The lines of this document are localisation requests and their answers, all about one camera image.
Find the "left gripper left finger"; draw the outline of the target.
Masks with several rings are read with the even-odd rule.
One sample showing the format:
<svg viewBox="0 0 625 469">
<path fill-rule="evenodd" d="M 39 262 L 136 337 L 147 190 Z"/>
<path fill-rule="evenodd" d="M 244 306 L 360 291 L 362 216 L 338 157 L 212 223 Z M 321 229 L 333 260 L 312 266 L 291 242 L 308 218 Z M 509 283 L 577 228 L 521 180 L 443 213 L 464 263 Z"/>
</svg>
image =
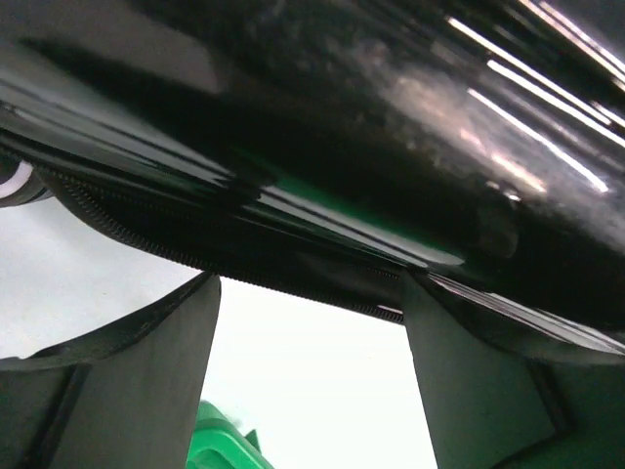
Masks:
<svg viewBox="0 0 625 469">
<path fill-rule="evenodd" d="M 182 468 L 221 302 L 201 274 L 82 336 L 1 362 L 5 468 Z"/>
</svg>

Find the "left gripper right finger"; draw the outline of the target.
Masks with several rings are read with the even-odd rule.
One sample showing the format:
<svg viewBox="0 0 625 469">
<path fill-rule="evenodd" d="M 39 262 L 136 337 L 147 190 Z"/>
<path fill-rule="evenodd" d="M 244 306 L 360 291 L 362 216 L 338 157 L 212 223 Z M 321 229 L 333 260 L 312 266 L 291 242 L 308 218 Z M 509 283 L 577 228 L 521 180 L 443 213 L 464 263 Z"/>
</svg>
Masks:
<svg viewBox="0 0 625 469">
<path fill-rule="evenodd" d="M 620 468 L 624 345 L 405 273 L 401 308 L 440 468 Z"/>
</svg>

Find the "space astronaut hardshell suitcase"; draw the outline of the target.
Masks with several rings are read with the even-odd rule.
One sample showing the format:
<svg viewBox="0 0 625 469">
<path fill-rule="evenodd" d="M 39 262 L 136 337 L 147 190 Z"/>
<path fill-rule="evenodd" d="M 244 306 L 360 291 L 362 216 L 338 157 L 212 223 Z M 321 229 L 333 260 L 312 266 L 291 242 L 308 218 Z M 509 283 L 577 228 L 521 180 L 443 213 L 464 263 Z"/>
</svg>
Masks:
<svg viewBox="0 0 625 469">
<path fill-rule="evenodd" d="M 190 267 L 624 358 L 620 1 L 5 1 L 1 154 Z"/>
</svg>

